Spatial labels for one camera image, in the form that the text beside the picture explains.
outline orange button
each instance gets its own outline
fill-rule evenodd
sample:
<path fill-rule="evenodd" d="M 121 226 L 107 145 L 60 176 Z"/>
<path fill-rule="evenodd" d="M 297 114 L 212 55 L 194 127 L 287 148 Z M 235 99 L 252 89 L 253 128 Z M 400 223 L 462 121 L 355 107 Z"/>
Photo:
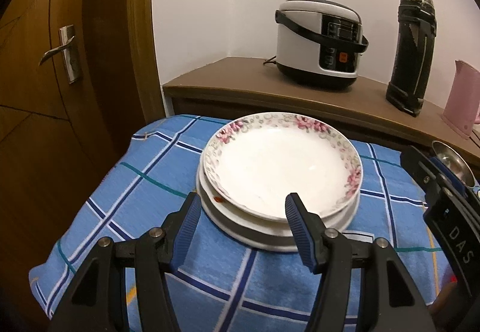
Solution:
<path fill-rule="evenodd" d="M 340 63 L 346 63 L 348 59 L 349 59 L 348 53 L 340 52 L 340 55 L 338 55 L 338 60 Z"/>

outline rice cooker handle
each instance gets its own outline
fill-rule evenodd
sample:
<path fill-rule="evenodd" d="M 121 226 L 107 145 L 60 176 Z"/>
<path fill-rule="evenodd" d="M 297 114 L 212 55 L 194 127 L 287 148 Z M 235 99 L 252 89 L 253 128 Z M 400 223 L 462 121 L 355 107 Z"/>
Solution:
<path fill-rule="evenodd" d="M 299 36 L 306 38 L 307 40 L 313 41 L 314 43 L 318 43 L 328 48 L 336 48 L 341 52 L 363 53 L 367 50 L 368 47 L 368 40 L 365 38 L 365 36 L 362 36 L 362 43 L 352 43 L 350 41 L 340 40 L 337 38 L 328 37 L 323 34 L 318 34 L 292 21 L 288 16 L 285 15 L 284 12 L 280 10 L 277 10 L 275 12 L 275 22 L 280 25 L 284 25 L 295 34 L 298 34 Z"/>

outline stack of plates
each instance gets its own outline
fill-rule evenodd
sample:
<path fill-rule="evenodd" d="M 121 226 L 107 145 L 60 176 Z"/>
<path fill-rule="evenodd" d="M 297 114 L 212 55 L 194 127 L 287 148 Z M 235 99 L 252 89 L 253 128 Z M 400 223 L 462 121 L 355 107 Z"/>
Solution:
<path fill-rule="evenodd" d="M 208 141 L 197 191 L 210 219 L 256 248 L 297 250 L 285 197 L 298 193 L 308 211 L 343 231 L 359 205 L 363 169 L 352 143 L 316 119 L 285 112 L 239 118 Z"/>

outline tablecloth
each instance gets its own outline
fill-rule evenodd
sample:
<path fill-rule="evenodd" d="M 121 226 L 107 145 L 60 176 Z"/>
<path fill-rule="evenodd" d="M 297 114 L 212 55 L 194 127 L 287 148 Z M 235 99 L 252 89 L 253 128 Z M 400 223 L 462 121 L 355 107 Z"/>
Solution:
<path fill-rule="evenodd" d="M 227 120 L 176 115 L 135 133 L 122 159 L 78 212 L 47 261 L 29 274 L 32 293 L 47 316 L 95 242 L 136 238 L 162 224 L 195 189 L 200 154 Z M 352 141 L 364 178 L 358 212 L 345 233 L 372 241 L 387 238 L 426 301 L 440 289 L 446 258 L 422 219 L 421 189 L 400 167 L 399 152 Z M 130 328 L 140 332 L 134 272 L 127 269 Z M 202 212 L 184 265 L 167 277 L 183 332 L 303 331 L 319 276 L 296 253 L 244 246 L 220 231 Z M 345 331 L 354 331 L 359 270 L 353 270 Z"/>

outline plate rim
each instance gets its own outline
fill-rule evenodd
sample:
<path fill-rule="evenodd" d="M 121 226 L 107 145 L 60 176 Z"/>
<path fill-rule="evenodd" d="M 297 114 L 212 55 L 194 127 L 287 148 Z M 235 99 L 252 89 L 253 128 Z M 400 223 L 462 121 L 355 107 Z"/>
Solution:
<path fill-rule="evenodd" d="M 202 151 L 202 154 L 208 149 L 208 147 L 211 145 L 212 141 L 215 140 L 215 138 L 217 138 L 218 134 L 222 131 L 222 129 L 224 129 L 225 127 L 227 126 L 230 126 L 231 124 L 235 124 L 236 122 L 239 122 L 239 121 L 242 121 L 243 119 L 247 118 L 247 117 L 252 117 L 252 116 L 260 116 L 260 115 L 279 115 L 279 114 L 282 114 L 282 115 L 293 115 L 295 117 L 305 117 L 305 118 L 308 118 L 310 120 L 313 120 L 313 121 L 317 121 L 317 122 L 320 122 L 321 124 L 324 124 L 325 126 L 329 127 L 330 129 L 332 129 L 333 131 L 335 131 L 335 133 L 339 134 L 340 136 L 343 137 L 344 140 L 348 141 L 349 144 L 352 146 L 353 148 L 353 152 L 355 153 L 355 155 L 357 156 L 358 158 L 358 162 L 359 162 L 359 168 L 360 168 L 360 180 L 359 180 L 359 184 L 358 184 L 358 188 L 357 188 L 357 191 L 347 200 L 345 201 L 343 204 L 340 204 L 339 206 L 335 207 L 334 209 L 330 210 L 328 212 L 327 215 L 325 215 L 323 217 L 323 219 L 325 218 L 328 218 L 329 216 L 331 215 L 334 215 L 336 213 L 338 213 L 339 211 L 341 211 L 342 209 L 346 208 L 348 205 L 351 205 L 355 198 L 359 196 L 360 194 L 360 189 L 361 189 L 361 185 L 362 185 L 362 182 L 363 182 L 363 163 L 362 163 L 362 160 L 360 158 L 360 154 L 358 153 L 357 149 L 355 148 L 355 146 L 353 145 L 353 143 L 347 138 L 345 137 L 345 135 L 341 132 L 339 132 L 337 129 L 335 129 L 334 127 L 332 127 L 331 125 L 327 124 L 326 122 L 323 122 L 323 121 L 320 121 L 319 119 L 316 119 L 316 118 L 313 118 L 313 117 L 310 117 L 308 115 L 301 115 L 301 114 L 298 114 L 298 113 L 295 113 L 295 112 L 283 112 L 283 111 L 277 111 L 277 112 L 258 112 L 258 113 L 255 113 L 255 114 L 250 114 L 250 115 L 245 115 L 245 116 L 242 116 L 242 117 L 239 117 L 237 119 L 234 119 L 232 121 L 229 121 L 228 123 L 224 124 L 221 128 L 219 128 L 211 137 L 210 139 L 208 139 L 203 151 Z M 219 188 L 217 188 L 214 184 L 214 180 L 211 178 L 210 176 L 210 173 L 206 170 L 206 160 L 203 160 L 203 170 L 205 172 L 205 176 L 207 177 L 209 183 L 212 185 L 212 187 L 223 197 L 225 198 L 227 201 L 229 201 L 232 205 L 236 206 L 237 208 L 239 208 L 240 210 L 243 210 L 245 211 L 246 213 L 248 214 L 251 214 L 251 215 L 254 215 L 254 216 L 257 216 L 259 218 L 262 218 L 264 220 L 268 220 L 268 221 L 275 221 L 275 222 L 281 222 L 281 223 L 286 223 L 287 222 L 287 219 L 286 218 L 283 218 L 283 217 L 277 217 L 277 216 L 270 216 L 270 215 L 267 215 L 267 214 L 263 214 L 263 213 L 260 213 L 260 212 L 257 212 L 257 211 L 254 211 L 252 209 L 249 209 L 248 207 L 246 207 L 245 205 L 242 205 L 241 203 L 237 202 L 236 200 L 234 200 L 233 198 L 231 198 L 229 195 L 225 194 L 222 190 L 220 190 Z"/>
<path fill-rule="evenodd" d="M 198 192 L 198 195 L 200 197 L 200 201 L 202 203 L 202 208 L 205 212 L 205 214 L 207 215 L 207 217 L 221 230 L 223 231 L 225 234 L 229 235 L 231 238 L 241 242 L 244 246 L 247 246 L 247 247 L 252 247 L 252 248 L 257 248 L 257 249 L 260 249 L 260 250 L 266 250 L 266 251 L 270 251 L 270 252 L 279 252 L 279 253 L 297 253 L 298 250 L 297 250 L 297 246 L 296 245 L 292 245 L 292 246 L 274 246 L 274 245 L 268 245 L 268 244 L 265 244 L 265 243 L 261 243 L 261 242 L 258 242 L 258 241 L 255 241 L 255 240 L 251 240 L 249 238 L 246 238 L 245 236 L 242 236 L 238 233 L 236 233 L 235 231 L 231 230 L 230 228 L 228 228 L 227 226 L 225 226 L 224 224 L 222 224 L 216 217 L 215 215 L 210 211 L 210 208 L 208 207 L 208 205 L 206 204 L 204 198 L 202 198 L 201 194 L 200 194 L 200 190 L 202 190 L 203 192 L 205 192 L 201 185 L 200 185 L 200 178 L 199 178 L 199 175 L 198 175 L 198 172 L 197 172 L 197 175 L 196 175 L 196 187 L 197 187 L 197 192 Z"/>

